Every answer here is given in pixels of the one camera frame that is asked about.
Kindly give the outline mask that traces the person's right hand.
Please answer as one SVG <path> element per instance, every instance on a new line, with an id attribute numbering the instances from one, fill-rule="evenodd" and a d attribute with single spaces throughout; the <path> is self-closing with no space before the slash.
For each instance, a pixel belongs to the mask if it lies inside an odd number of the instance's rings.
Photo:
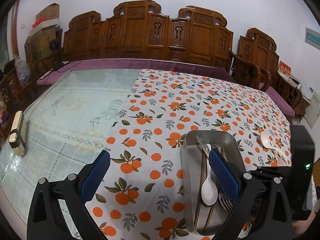
<path id="1" fill-rule="evenodd" d="M 293 239 L 319 239 L 319 211 L 311 211 L 307 220 L 292 222 Z"/>

